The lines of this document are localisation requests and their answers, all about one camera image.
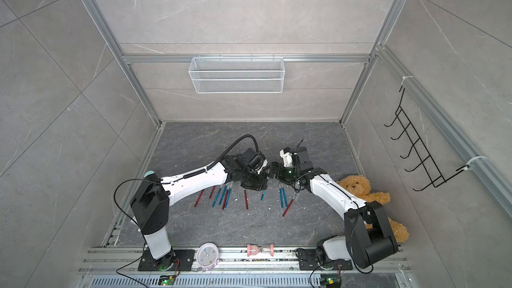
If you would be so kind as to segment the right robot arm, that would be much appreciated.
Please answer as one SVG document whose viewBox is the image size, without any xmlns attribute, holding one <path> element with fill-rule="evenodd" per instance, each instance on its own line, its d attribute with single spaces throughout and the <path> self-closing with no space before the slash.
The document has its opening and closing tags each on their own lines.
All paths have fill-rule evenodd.
<svg viewBox="0 0 512 288">
<path fill-rule="evenodd" d="M 350 261 L 362 271 L 399 250 L 384 207 L 378 201 L 357 197 L 342 187 L 320 167 L 314 167 L 305 147 L 280 151 L 282 162 L 269 164 L 269 177 L 307 190 L 324 200 L 344 221 L 344 235 L 317 243 L 319 264 L 324 267 L 338 260 Z"/>
</svg>

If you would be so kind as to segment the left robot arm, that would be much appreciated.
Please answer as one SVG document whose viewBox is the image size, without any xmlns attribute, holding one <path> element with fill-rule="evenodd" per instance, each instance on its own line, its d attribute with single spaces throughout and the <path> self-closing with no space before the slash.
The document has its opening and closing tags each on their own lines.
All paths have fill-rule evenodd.
<svg viewBox="0 0 512 288">
<path fill-rule="evenodd" d="M 159 260 L 172 252 L 165 229 L 172 205 L 194 193 L 229 182 L 264 190 L 267 164 L 261 152 L 249 148 L 238 155 L 224 154 L 205 167 L 180 175 L 160 177 L 148 171 L 130 201 L 130 208 L 153 259 Z"/>
</svg>

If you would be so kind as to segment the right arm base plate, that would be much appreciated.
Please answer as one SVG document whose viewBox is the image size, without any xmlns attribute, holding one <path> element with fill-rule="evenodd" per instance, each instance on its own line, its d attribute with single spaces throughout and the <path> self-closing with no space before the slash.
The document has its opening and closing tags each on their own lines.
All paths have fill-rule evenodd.
<svg viewBox="0 0 512 288">
<path fill-rule="evenodd" d="M 352 261 L 350 259 L 330 259 L 324 252 L 320 252 L 320 248 L 304 249 L 297 248 L 295 256 L 299 261 L 299 268 L 302 271 L 313 271 L 317 267 L 320 269 L 335 270 L 353 270 Z"/>
</svg>

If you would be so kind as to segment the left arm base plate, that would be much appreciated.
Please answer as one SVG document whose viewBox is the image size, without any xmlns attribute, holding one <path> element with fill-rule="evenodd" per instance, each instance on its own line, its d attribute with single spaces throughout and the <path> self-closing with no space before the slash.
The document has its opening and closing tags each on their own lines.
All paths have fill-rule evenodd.
<svg viewBox="0 0 512 288">
<path fill-rule="evenodd" d="M 193 265 L 195 251 L 193 249 L 172 249 L 160 259 L 154 259 L 150 250 L 146 249 L 142 256 L 138 271 L 190 271 Z"/>
</svg>

